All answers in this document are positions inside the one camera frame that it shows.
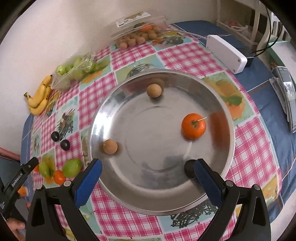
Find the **person's left hand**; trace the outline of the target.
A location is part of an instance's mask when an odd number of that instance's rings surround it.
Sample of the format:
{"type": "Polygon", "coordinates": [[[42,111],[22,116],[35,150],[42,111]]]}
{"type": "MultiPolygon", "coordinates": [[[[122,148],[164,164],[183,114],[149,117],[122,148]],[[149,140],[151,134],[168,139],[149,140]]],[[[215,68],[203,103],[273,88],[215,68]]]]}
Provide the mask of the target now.
{"type": "MultiPolygon", "coordinates": [[[[20,212],[20,214],[22,214],[24,216],[24,218],[28,217],[30,207],[31,207],[30,202],[26,202],[23,199],[16,201],[16,208],[20,212]]],[[[13,217],[10,217],[9,219],[7,219],[6,223],[18,240],[21,240],[21,241],[26,240],[23,233],[20,232],[20,230],[25,230],[26,225],[23,222],[15,219],[13,217]]]]}

